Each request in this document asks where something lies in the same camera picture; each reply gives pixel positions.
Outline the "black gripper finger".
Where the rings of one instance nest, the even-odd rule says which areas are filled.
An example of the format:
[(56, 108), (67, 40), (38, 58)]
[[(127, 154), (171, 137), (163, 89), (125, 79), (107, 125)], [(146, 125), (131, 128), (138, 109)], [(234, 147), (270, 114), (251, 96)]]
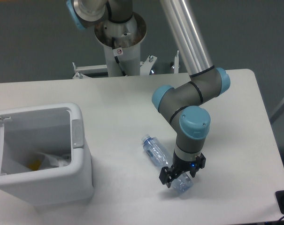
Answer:
[(166, 185), (168, 188), (170, 188), (172, 181), (174, 181), (178, 176), (179, 171), (175, 169), (174, 166), (164, 166), (161, 168), (159, 179), (163, 185)]
[(200, 153), (200, 155), (198, 155), (195, 160), (190, 163), (190, 175), (194, 178), (199, 169), (203, 169), (205, 167), (205, 163), (206, 158), (202, 153)]

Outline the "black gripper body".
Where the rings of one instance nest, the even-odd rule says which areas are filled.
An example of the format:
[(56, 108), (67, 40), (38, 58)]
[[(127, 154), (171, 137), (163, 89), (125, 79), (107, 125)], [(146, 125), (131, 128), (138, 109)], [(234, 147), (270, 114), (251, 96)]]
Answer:
[(179, 171), (179, 176), (190, 171), (190, 163), (194, 161), (200, 153), (200, 151), (197, 153), (185, 153), (178, 147), (175, 147), (172, 166)]

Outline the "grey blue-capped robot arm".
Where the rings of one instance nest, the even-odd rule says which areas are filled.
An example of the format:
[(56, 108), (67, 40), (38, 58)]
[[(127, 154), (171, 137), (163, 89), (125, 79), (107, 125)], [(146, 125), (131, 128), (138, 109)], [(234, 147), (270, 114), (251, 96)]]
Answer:
[[(141, 74), (140, 44), (146, 23), (133, 11), (131, 0), (69, 0), (66, 4), (79, 29), (94, 27), (110, 77)], [(189, 1), (162, 0), (161, 6), (190, 76), (188, 83), (178, 88), (161, 86), (152, 96), (153, 105), (177, 134), (173, 163), (163, 167), (159, 176), (170, 187), (181, 174), (195, 176), (204, 168), (201, 150), (210, 115), (201, 105), (228, 90), (230, 78), (213, 65)]]

